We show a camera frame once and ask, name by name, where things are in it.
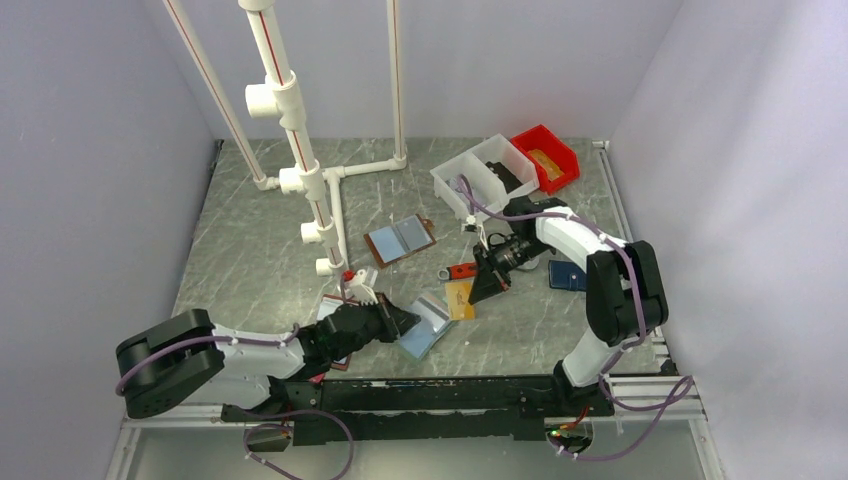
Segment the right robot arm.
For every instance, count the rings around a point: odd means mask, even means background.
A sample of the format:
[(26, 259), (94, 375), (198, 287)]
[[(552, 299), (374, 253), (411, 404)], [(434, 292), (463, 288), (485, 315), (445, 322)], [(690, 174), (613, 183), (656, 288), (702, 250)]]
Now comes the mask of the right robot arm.
[(586, 276), (588, 327), (555, 365), (550, 391), (555, 409), (574, 415), (623, 353), (668, 320), (655, 250), (647, 241), (627, 242), (603, 232), (558, 198), (517, 197), (497, 217), (512, 232), (494, 246), (475, 246), (470, 304), (507, 291), (511, 272), (545, 252), (564, 255)]

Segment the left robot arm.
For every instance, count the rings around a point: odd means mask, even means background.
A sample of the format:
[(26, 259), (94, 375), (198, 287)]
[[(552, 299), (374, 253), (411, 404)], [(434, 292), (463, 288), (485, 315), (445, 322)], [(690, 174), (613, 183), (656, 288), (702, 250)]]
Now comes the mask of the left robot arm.
[(383, 294), (372, 303), (343, 303), (279, 334), (237, 331), (214, 323), (204, 309), (190, 309), (117, 346), (115, 393), (132, 419), (212, 404), (272, 420), (286, 409), (286, 381), (324, 374), (374, 341), (394, 343), (420, 321)]

